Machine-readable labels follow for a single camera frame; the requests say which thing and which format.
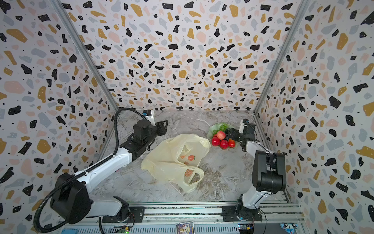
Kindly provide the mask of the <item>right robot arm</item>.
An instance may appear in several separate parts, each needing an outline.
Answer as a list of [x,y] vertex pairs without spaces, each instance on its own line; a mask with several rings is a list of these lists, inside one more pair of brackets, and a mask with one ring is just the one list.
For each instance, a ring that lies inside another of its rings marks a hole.
[[223,221],[262,221],[260,204],[269,196],[283,192],[286,187],[285,156],[263,146],[256,138],[256,125],[248,119],[241,121],[240,128],[228,130],[242,148],[254,158],[252,186],[240,195],[234,206],[223,206]]

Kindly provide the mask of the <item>pink peach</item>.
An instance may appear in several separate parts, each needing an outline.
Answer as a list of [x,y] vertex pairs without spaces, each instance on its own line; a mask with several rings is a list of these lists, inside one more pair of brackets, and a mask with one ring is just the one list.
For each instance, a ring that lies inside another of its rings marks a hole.
[[216,137],[219,138],[220,140],[223,140],[226,138],[226,134],[223,131],[218,131],[216,134]]

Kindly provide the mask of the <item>green grapes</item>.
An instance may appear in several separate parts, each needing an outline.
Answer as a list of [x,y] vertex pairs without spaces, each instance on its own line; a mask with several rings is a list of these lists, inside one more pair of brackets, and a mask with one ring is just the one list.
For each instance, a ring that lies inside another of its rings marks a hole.
[[215,135],[218,131],[226,132],[227,129],[229,129],[229,125],[227,123],[218,123],[212,126],[211,131],[213,135]]

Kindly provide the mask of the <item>cream plastic bag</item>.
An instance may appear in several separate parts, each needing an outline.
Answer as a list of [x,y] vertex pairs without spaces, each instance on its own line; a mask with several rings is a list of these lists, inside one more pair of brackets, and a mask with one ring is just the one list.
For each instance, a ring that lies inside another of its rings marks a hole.
[[141,169],[158,181],[175,183],[185,193],[191,193],[204,177],[199,164],[210,148],[209,140],[204,137],[180,134],[162,141],[148,153]]

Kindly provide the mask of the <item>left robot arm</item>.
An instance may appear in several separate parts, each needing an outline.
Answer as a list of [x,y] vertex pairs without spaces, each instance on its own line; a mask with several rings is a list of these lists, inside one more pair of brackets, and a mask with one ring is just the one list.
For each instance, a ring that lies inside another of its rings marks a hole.
[[50,207],[67,223],[76,224],[87,217],[108,216],[117,222],[130,218],[129,204],[120,197],[93,199],[90,192],[118,169],[127,166],[143,155],[156,137],[166,134],[168,121],[152,124],[139,120],[133,126],[131,137],[110,155],[75,175],[64,173],[56,182],[61,186],[50,200]]

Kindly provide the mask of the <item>orange red mango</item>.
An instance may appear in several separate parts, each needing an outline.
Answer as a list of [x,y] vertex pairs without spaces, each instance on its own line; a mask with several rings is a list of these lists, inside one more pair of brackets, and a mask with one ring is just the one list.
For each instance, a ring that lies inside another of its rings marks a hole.
[[233,139],[228,140],[228,146],[230,148],[235,148],[236,147],[236,142]]

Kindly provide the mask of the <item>red apple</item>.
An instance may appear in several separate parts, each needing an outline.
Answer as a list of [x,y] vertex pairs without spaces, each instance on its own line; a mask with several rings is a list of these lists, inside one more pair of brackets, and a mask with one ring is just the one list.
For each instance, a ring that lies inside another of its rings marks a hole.
[[227,148],[229,147],[229,143],[228,143],[228,141],[225,140],[225,139],[222,139],[222,140],[220,141],[220,147],[221,147],[221,149],[227,149]]
[[214,136],[211,140],[211,144],[215,147],[220,146],[221,140],[217,136]]

